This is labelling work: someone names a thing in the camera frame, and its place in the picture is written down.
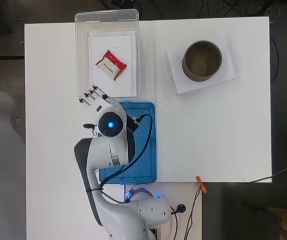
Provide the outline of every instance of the blue tray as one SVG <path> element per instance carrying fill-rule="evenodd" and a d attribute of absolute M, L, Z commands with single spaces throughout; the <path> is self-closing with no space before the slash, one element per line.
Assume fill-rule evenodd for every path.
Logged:
<path fill-rule="evenodd" d="M 139 117 L 142 114 L 150 114 L 153 117 L 151 139 L 142 157 L 126 172 L 109 181 L 110 184 L 147 184 L 154 183 L 157 178 L 156 166 L 156 129 L 155 106 L 150 102 L 121 102 L 125 112 L 130 117 Z M 145 117 L 138 129 L 134 132 L 135 156 L 142 151 L 150 128 L 150 118 Z M 118 171 L 121 167 L 101 169 L 100 181 Z"/>

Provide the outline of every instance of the clear plastic container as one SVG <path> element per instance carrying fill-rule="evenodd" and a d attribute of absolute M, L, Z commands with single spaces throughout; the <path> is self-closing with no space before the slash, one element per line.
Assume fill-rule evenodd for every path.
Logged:
<path fill-rule="evenodd" d="M 88 13 L 78 13 L 75 16 L 76 24 L 76 58 L 77 58 L 77 77 L 78 94 L 84 97 L 94 79 L 91 79 L 91 61 L 89 39 L 93 35 L 108 34 L 109 32 L 125 34 L 134 31 L 135 33 L 135 64 L 136 71 L 133 76 L 136 84 L 137 97 L 140 96 L 140 47 L 139 47 L 139 13 L 135 9 L 98 11 Z"/>

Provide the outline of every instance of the white table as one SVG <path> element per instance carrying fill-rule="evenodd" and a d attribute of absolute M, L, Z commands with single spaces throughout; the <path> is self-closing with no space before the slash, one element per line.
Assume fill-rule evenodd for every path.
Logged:
<path fill-rule="evenodd" d="M 158 181 L 193 182 L 196 175 L 206 181 L 242 181 L 269 175 L 268 19 L 141 22 L 140 31 L 142 93 L 157 109 Z M 219 33 L 226 33 L 233 46 L 237 79 L 177 98 L 165 43 Z M 73 23 L 25 27 L 28 240 L 107 239 L 93 218 L 74 160 L 74 145 L 88 137 L 81 126 L 91 120 L 77 100 L 74 36 Z M 192 123 L 195 128 L 187 131 Z M 175 142 L 184 144 L 174 148 Z M 188 189 L 164 186 L 173 186 L 179 196 Z M 122 198 L 121 186 L 106 190 Z M 189 191 L 182 200 L 169 201 L 189 205 L 193 195 Z M 201 200 L 191 233 L 197 239 Z"/>

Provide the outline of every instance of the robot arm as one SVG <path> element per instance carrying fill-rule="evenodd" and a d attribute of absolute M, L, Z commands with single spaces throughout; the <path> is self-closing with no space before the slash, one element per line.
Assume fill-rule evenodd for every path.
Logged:
<path fill-rule="evenodd" d="M 95 171 L 130 163 L 135 152 L 133 131 L 137 128 L 122 106 L 98 87 L 83 101 L 96 110 L 92 128 L 98 138 L 82 139 L 74 148 L 93 215 L 113 240 L 153 240 L 148 227 L 165 223 L 171 216 L 165 199 L 142 196 L 127 204 L 112 204 L 104 199 Z"/>

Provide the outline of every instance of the orange clip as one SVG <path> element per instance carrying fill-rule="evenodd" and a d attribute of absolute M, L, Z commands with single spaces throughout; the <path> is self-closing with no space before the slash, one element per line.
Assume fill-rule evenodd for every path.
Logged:
<path fill-rule="evenodd" d="M 199 182 L 200 188 L 202 189 L 203 193 L 207 193 L 206 187 L 204 186 L 201 177 L 200 177 L 200 176 L 197 176 L 197 177 L 196 177 L 196 180 Z"/>

